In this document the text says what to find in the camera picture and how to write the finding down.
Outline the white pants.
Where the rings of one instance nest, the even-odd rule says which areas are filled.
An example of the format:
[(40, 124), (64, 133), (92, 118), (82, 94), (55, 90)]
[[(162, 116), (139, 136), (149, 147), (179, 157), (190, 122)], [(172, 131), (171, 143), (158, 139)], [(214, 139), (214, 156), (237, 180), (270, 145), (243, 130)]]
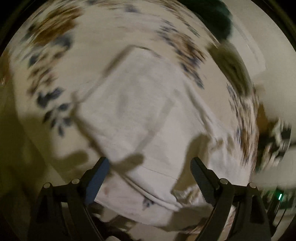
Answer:
[(248, 183), (228, 80), (212, 59), (201, 75), (204, 89), (168, 58), (138, 46), (114, 58), (75, 111), (113, 169), (97, 202), (131, 220), (181, 230), (212, 209), (191, 174), (193, 157), (232, 184)]

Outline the black and white garment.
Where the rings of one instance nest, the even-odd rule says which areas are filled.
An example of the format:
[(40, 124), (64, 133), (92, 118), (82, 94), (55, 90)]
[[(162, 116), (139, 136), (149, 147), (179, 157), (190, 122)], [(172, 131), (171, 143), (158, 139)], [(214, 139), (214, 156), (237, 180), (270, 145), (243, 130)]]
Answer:
[(261, 172), (276, 167), (290, 147), (292, 126), (281, 119), (268, 123), (267, 130), (258, 139), (255, 170)]

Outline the folded grey towel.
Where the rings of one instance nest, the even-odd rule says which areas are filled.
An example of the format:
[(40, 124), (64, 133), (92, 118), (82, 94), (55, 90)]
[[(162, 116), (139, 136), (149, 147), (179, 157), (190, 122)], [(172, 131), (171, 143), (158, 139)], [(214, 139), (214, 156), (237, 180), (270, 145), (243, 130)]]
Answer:
[(236, 93), (243, 97), (250, 96), (252, 81), (236, 47), (228, 41), (223, 41), (217, 46), (211, 44), (207, 49)]

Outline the floral patterned bedspread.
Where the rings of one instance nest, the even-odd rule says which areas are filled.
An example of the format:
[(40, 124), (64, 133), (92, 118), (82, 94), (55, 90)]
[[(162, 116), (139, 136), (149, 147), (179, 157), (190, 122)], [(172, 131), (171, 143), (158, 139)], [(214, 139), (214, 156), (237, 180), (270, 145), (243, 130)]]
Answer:
[[(75, 111), (122, 51), (130, 46), (149, 49), (171, 60), (204, 89), (201, 67), (213, 60), (207, 48), (219, 43), (178, 1), (48, 1), (42, 5), (18, 29), (8, 49), (16, 115), (37, 150), (37, 159), (50, 166), (43, 177), (69, 182), (104, 156), (82, 130)], [(228, 83), (243, 162), (252, 173), (257, 98), (253, 85), (250, 96), (243, 97)], [(197, 235), (207, 217), (181, 230), (159, 228)]]

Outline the dark green cloth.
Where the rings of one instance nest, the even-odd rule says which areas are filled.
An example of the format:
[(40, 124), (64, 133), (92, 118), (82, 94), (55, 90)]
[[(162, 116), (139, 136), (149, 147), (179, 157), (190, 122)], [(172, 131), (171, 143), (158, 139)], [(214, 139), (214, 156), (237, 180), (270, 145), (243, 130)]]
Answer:
[(180, 1), (191, 10), (220, 42), (231, 34), (232, 15), (224, 2), (219, 0)]

